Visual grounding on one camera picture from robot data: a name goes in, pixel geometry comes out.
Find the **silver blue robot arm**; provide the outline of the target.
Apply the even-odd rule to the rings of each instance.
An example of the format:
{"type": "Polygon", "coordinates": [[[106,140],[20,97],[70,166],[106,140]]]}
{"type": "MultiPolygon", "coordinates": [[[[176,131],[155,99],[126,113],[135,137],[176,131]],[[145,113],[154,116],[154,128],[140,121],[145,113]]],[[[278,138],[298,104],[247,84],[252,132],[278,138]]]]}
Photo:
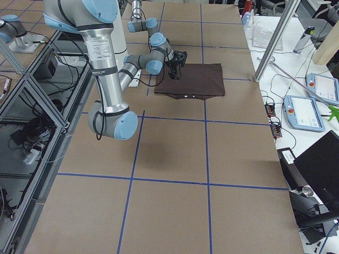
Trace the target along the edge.
{"type": "Polygon", "coordinates": [[[88,115],[90,129],[102,136],[128,140],[136,132],[137,115],[129,109],[123,93],[139,70],[158,75],[169,67],[171,79],[179,79],[187,53],[173,50],[168,39],[158,31],[156,18],[141,19],[141,1],[132,1],[133,13],[128,23],[130,32],[147,31],[150,52],[126,56],[118,68],[113,50],[114,21],[120,14],[117,1],[45,1],[44,20],[49,27],[80,34],[85,42],[92,75],[97,82],[100,100],[88,115]]]}
{"type": "MultiPolygon", "coordinates": [[[[131,1],[131,18],[128,23],[130,32],[147,31],[157,28],[155,18],[147,19],[141,9],[141,1],[131,1]]],[[[1,40],[8,44],[14,53],[33,53],[41,44],[49,42],[44,35],[28,32],[17,15],[8,14],[1,17],[1,40]]]]}

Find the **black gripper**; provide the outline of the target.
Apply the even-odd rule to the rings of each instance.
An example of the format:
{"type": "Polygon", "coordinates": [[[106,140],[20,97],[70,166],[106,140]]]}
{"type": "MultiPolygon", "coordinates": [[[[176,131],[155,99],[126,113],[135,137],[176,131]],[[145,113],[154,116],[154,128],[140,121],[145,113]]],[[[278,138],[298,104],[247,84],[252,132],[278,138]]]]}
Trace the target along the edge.
{"type": "Polygon", "coordinates": [[[178,69],[181,64],[181,60],[179,58],[173,58],[167,62],[167,66],[169,67],[169,76],[171,79],[180,79],[180,74],[178,74],[178,69]]]}

